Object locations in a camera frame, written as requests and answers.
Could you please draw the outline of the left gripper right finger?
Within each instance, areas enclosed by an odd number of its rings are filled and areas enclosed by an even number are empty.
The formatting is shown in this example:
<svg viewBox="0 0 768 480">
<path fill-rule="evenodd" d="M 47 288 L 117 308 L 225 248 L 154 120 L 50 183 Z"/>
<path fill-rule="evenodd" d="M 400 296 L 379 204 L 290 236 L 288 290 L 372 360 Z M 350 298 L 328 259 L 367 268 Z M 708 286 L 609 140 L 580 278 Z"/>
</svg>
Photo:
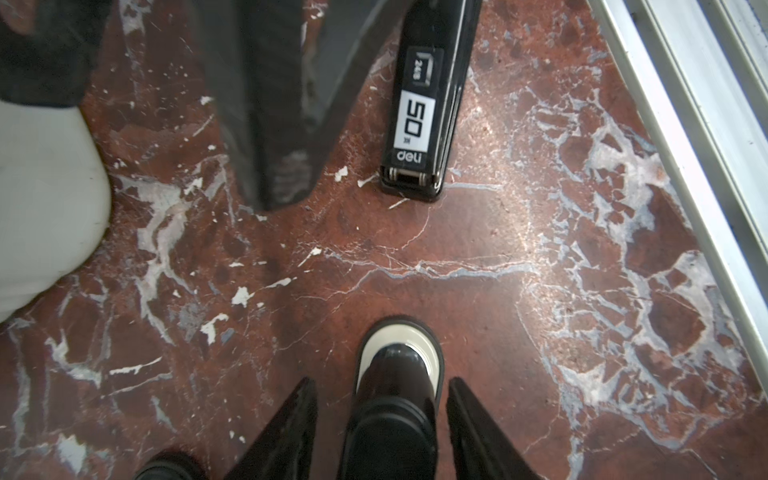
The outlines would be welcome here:
<svg viewBox="0 0 768 480">
<path fill-rule="evenodd" d="M 448 384 L 447 418 L 456 478 L 533 479 L 540 476 L 499 428 L 466 382 Z"/>
</svg>

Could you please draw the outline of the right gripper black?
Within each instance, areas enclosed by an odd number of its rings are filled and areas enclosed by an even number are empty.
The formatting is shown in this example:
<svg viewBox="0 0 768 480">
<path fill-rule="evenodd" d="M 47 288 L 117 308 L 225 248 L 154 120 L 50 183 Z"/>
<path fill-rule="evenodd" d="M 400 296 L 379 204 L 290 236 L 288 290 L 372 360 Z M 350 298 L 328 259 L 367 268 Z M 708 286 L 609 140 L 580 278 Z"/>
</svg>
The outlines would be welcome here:
<svg viewBox="0 0 768 480">
<path fill-rule="evenodd" d="M 310 195 L 409 1 L 331 1 L 303 43 L 301 1 L 190 1 L 205 85 L 241 196 L 256 211 Z"/>
</svg>

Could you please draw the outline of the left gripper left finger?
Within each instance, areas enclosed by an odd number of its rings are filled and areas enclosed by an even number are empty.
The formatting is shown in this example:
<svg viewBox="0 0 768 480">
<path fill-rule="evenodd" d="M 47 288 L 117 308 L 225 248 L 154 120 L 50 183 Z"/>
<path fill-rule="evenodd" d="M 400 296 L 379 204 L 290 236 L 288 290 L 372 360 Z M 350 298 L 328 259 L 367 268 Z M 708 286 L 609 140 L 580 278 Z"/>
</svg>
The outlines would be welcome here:
<svg viewBox="0 0 768 480">
<path fill-rule="evenodd" d="M 225 479 L 308 479 L 317 417 L 316 385 L 305 377 Z"/>
</svg>

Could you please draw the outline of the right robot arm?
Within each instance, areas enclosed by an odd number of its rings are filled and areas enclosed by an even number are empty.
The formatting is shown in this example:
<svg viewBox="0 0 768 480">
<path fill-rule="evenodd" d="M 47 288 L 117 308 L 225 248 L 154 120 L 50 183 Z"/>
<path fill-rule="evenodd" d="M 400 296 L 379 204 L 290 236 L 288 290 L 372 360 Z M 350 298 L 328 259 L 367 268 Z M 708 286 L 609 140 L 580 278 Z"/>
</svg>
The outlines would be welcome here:
<svg viewBox="0 0 768 480">
<path fill-rule="evenodd" d="M 111 191 L 79 104 L 112 5 L 41 1 L 34 27 L 1 28 L 1 315 L 84 263 L 109 223 Z M 220 132 L 243 198 L 274 211 L 315 187 L 408 1 L 333 1 L 301 40 L 299 1 L 187 5 Z"/>
</svg>

